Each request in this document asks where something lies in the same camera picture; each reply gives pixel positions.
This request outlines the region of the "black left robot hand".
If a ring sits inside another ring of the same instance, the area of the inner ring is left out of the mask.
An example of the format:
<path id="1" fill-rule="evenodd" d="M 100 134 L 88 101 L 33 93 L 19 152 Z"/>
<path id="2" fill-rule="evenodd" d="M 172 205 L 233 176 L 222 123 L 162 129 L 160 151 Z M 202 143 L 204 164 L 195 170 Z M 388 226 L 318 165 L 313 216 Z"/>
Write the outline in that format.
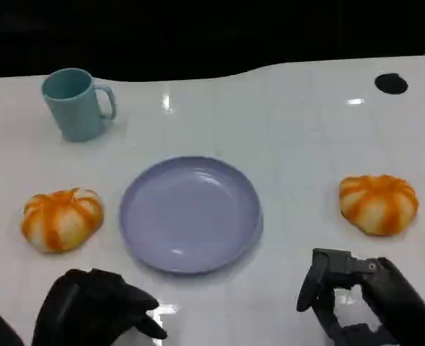
<path id="1" fill-rule="evenodd" d="M 158 340 L 167 332 L 147 313 L 146 291 L 113 272 L 70 269 L 51 286 L 35 322 L 33 345 L 112 345 L 131 329 Z"/>

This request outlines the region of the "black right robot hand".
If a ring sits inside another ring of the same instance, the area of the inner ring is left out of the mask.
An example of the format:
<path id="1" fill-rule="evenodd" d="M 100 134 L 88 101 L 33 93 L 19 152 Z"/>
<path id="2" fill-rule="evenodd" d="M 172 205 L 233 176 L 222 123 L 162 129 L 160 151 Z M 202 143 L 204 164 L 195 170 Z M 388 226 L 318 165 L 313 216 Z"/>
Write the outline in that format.
<path id="1" fill-rule="evenodd" d="M 334 313 L 335 290 L 360 286 L 362 298 L 380 321 L 341 326 Z M 425 345 L 425 302 L 387 258 L 357 259 L 350 252 L 315 248 L 297 300 L 312 309 L 335 345 Z"/>

